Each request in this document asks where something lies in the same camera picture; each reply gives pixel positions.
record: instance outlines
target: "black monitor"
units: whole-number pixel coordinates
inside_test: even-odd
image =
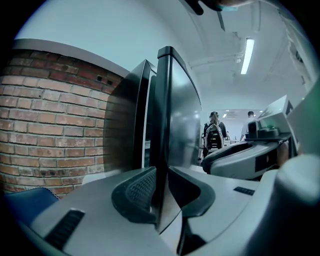
[[[150,165],[189,168],[197,165],[201,103],[186,65],[177,51],[158,51],[153,102]]]
[[[153,95],[156,74],[155,66],[144,60],[108,97],[103,127],[105,172],[149,166],[153,106],[149,94]]]

